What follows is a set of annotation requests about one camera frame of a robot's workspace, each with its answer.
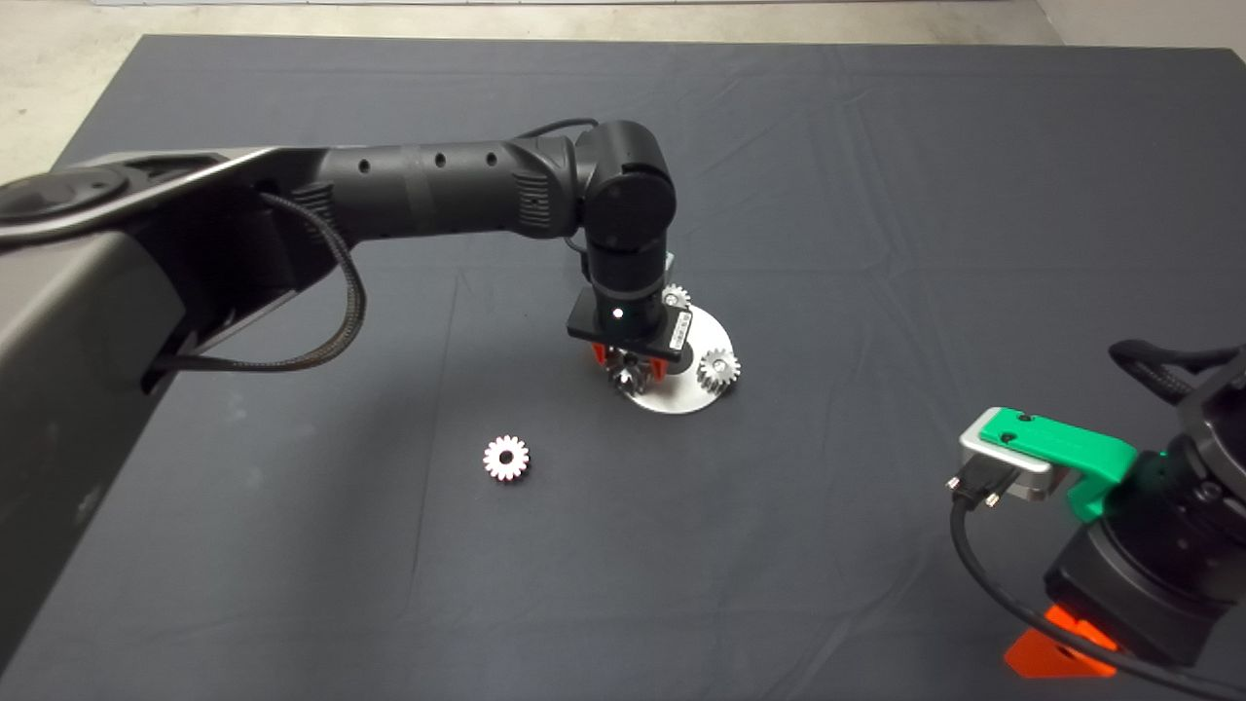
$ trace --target small gear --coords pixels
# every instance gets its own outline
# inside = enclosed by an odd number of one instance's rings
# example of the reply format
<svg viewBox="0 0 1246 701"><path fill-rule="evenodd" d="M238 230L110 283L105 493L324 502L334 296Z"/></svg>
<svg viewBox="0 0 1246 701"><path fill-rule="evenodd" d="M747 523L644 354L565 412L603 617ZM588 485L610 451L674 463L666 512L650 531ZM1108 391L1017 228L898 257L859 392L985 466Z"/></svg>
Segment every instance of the small gear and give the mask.
<svg viewBox="0 0 1246 701"><path fill-rule="evenodd" d="M500 436L485 449L485 469L497 482L513 482L528 469L528 447L513 436Z"/></svg>
<svg viewBox="0 0 1246 701"><path fill-rule="evenodd" d="M649 364L642 361L635 354L627 350L609 347L606 352L606 372L609 375L611 386L623 395L644 395L653 377Z"/></svg>
<svg viewBox="0 0 1246 701"><path fill-rule="evenodd" d="M697 380L705 392L720 395L740 380L740 361L730 350L715 347L697 364Z"/></svg>
<svg viewBox="0 0 1246 701"><path fill-rule="evenodd" d="M693 295L678 284L668 284L662 288L662 301L668 306L687 309L688 305L693 303Z"/></svg>

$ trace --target orange part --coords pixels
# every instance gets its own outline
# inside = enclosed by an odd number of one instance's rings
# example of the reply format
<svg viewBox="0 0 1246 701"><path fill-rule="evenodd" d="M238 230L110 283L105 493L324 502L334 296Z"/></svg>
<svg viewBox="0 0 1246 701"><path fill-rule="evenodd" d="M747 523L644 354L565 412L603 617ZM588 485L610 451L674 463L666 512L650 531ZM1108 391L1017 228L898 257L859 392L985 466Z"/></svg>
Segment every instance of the orange part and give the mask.
<svg viewBox="0 0 1246 701"><path fill-rule="evenodd" d="M1058 605L1047 610L1047 620L1108 650L1119 646L1114 640L1087 621L1073 618ZM1091 660L1077 650L1069 650L1034 629L1027 630L1004 652L1004 661L1025 679L1110 677L1116 667Z"/></svg>

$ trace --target table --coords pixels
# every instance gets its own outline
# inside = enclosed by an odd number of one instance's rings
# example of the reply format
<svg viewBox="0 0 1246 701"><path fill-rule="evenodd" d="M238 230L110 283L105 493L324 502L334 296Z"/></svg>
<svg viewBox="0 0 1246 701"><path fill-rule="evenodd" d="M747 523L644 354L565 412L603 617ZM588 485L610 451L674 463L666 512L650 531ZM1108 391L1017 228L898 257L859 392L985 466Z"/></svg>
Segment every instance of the table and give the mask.
<svg viewBox="0 0 1246 701"><path fill-rule="evenodd" d="M1012 406L1159 449L1129 336L1239 342L1246 70L1229 51L150 36L65 149L659 137L677 280L744 375L612 397L558 242L369 243L339 361L169 391L0 699L1168 699L1032 682L961 570L956 438ZM338 322L329 279L232 339ZM512 433L522 484L480 466ZM1035 605L1074 520L971 524ZM1204 671L1241 679L1246 620Z"/></svg>

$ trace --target metal gear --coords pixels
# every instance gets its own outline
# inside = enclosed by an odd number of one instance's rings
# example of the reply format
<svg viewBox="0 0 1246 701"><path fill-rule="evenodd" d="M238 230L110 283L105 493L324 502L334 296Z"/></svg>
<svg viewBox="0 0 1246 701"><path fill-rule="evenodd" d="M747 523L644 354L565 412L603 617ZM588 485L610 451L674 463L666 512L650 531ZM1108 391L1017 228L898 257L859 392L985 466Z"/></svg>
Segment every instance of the metal gear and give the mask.
<svg viewBox="0 0 1246 701"><path fill-rule="evenodd" d="M730 350L715 347L697 364L697 380L705 392L721 395L740 380L740 361Z"/></svg>
<svg viewBox="0 0 1246 701"><path fill-rule="evenodd" d="M627 396L643 395L649 387L653 369L627 350L609 347L606 352L606 372L611 386Z"/></svg>
<svg viewBox="0 0 1246 701"><path fill-rule="evenodd" d="M662 288L662 301L668 306L687 309L688 305L693 303L693 295L678 284L668 284Z"/></svg>
<svg viewBox="0 0 1246 701"><path fill-rule="evenodd" d="M500 436L485 449L485 471L497 482L513 482L528 469L528 447L517 437Z"/></svg>

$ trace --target wire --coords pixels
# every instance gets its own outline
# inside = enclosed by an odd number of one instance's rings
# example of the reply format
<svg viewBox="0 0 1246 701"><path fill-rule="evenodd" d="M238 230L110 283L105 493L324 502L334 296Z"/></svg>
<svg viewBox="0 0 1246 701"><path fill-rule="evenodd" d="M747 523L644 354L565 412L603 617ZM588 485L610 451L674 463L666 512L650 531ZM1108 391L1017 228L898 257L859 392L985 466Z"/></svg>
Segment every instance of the wire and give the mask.
<svg viewBox="0 0 1246 701"><path fill-rule="evenodd" d="M1070 647L1082 652L1087 657L1098 660L1105 665L1111 665L1121 671L1148 681L1175 689L1201 699L1214 699L1217 701L1246 701L1246 689L1232 686L1225 682L1209 680L1194 675L1187 675L1160 665L1139 660L1124 652L1116 652L1100 647L1089 640L1074 635L1060 626L1040 616L1037 611L1023 604L1009 594L998 583L991 579L987 570L973 554L969 547L969 538L964 530L964 515L971 510L972 502L964 497L954 497L952 502L952 544L956 545L956 554L961 557L964 569L969 576L978 583L992 599L1003 606L1008 613L1020 619L1025 625L1038 630L1064 647Z"/></svg>
<svg viewBox="0 0 1246 701"><path fill-rule="evenodd" d="M287 213L302 217L312 224L325 245L341 268L341 274L346 278L346 311L341 319L341 325L328 340L308 350L302 356L295 356L287 361L274 361L267 364L254 364L249 361L234 361L229 359L211 359L206 356L162 356L156 360L153 369L157 371L198 371L198 372L240 372L240 374L283 374L292 371L305 371L316 366L323 366L341 355L364 325L364 313L368 309L368 294L364 290L364 280L359 276L354 260L350 258L350 247L341 238L341 234L326 222L320 214L312 209L267 192L259 193L260 199L283 209Z"/></svg>
<svg viewBox="0 0 1246 701"><path fill-rule="evenodd" d="M523 133L516 136L515 138L532 138L535 136L545 136L551 131L558 131L559 128L567 128L568 126L598 126L601 122L593 117L572 117L569 120L558 120L556 122L549 122L547 125L541 125L536 128L530 128Z"/></svg>

